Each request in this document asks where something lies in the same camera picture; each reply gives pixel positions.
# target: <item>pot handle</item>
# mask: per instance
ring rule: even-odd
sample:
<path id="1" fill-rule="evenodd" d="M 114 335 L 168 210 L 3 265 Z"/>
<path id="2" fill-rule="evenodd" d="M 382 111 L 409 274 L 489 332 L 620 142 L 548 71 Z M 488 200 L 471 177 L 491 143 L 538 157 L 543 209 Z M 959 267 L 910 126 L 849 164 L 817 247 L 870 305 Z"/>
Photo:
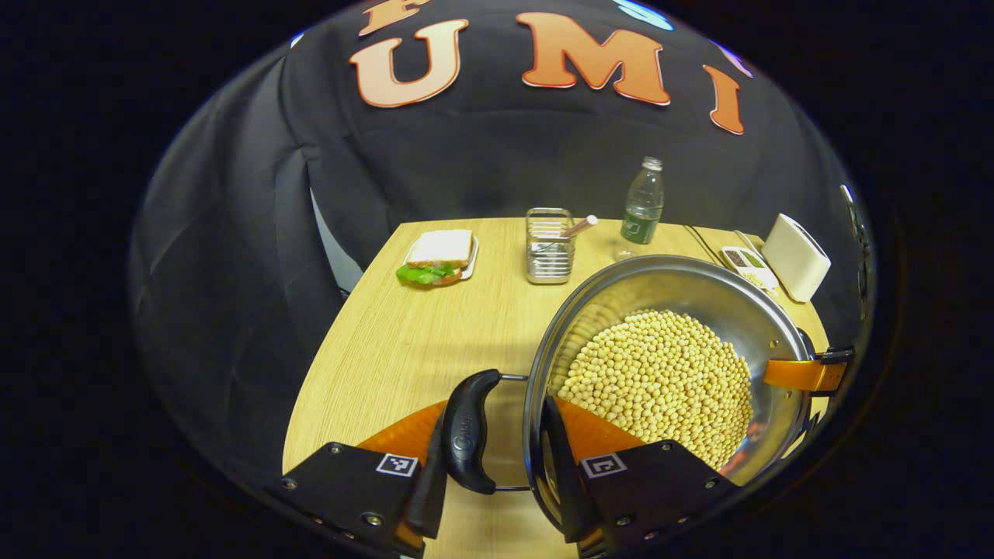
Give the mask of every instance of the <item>pot handle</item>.
<path id="1" fill-rule="evenodd" d="M 814 351 L 814 342 L 811 341 L 811 336 L 807 335 L 807 332 L 801 328 L 797 328 L 797 333 L 801 335 L 801 342 L 804 344 L 804 351 L 808 354 L 807 358 L 811 360 L 817 359 Z"/>
<path id="2" fill-rule="evenodd" d="M 487 445 L 483 402 L 501 379 L 528 380 L 528 377 L 504 375 L 497 369 L 471 375 L 452 391 L 442 416 L 442 455 L 448 474 L 463 487 L 485 495 L 492 495 L 494 491 L 529 489 L 527 486 L 498 486 L 483 471 L 483 451 Z"/>

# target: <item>table surface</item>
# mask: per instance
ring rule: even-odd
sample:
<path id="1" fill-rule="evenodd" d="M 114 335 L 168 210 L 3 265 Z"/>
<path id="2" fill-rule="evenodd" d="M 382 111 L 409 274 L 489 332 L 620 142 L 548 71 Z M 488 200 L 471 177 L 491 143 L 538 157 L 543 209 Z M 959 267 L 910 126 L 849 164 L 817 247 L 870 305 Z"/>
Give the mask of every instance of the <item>table surface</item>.
<path id="1" fill-rule="evenodd" d="M 401 285 L 394 271 L 425 231 L 471 229 L 479 239 L 473 276 L 432 289 Z M 290 419 L 283 450 L 289 471 L 324 444 L 358 445 L 393 422 L 445 400 L 455 385 L 484 369 L 528 375 L 553 315 L 573 290 L 613 264 L 619 220 L 577 237 L 567 283 L 535 285 L 525 271 L 524 218 L 451 220 L 400 225 L 363 274 L 311 364 Z M 717 252 L 745 244 L 733 232 L 697 228 Z M 757 246 L 760 238 L 749 235 Z M 721 264 L 688 227 L 659 224 L 644 254 L 673 254 Z M 828 347 L 811 303 L 773 298 Z M 504 382 L 486 401 L 489 438 L 484 469 L 498 485 L 527 485 L 521 422 L 525 384 Z M 449 481 L 438 538 L 425 557 L 575 559 L 576 548 L 546 519 L 531 491 L 473 493 Z"/>

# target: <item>bread slice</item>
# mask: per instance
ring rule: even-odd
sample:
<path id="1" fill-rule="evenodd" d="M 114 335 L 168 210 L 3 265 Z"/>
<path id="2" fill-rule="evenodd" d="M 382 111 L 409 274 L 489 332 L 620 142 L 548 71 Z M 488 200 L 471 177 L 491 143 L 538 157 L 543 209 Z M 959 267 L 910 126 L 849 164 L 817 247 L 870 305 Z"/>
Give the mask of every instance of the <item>bread slice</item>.
<path id="1" fill-rule="evenodd" d="M 450 283 L 455 283 L 459 280 L 462 280 L 462 270 L 459 270 L 453 276 L 443 276 L 439 279 L 436 279 L 432 283 L 432 285 L 449 285 Z"/>
<path id="2" fill-rule="evenodd" d="M 465 268 L 469 264 L 469 254 L 473 248 L 473 232 L 468 229 L 451 229 L 422 233 L 414 242 L 414 250 L 408 258 L 411 268 L 451 264 Z"/>

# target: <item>wire basket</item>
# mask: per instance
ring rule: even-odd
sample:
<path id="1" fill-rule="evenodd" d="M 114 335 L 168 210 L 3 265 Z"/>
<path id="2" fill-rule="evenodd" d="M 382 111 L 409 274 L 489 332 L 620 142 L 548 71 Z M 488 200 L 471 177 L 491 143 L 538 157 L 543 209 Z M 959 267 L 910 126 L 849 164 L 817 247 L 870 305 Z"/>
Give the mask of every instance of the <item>wire basket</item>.
<path id="1" fill-rule="evenodd" d="M 573 271 L 576 237 L 562 237 L 573 226 L 563 208 L 532 208 L 525 214 L 525 260 L 531 283 L 566 283 Z"/>

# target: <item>plastic water bottle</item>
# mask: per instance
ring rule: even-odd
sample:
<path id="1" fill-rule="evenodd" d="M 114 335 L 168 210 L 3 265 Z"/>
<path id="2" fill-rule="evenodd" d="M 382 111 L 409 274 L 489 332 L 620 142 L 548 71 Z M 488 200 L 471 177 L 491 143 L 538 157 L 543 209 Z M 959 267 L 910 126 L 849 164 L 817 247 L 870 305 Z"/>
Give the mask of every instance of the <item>plastic water bottle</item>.
<path id="1" fill-rule="evenodd" d="M 655 157 L 642 160 L 642 170 L 628 187 L 621 224 L 621 247 L 615 260 L 637 256 L 641 245 L 648 245 L 663 214 L 663 162 Z"/>

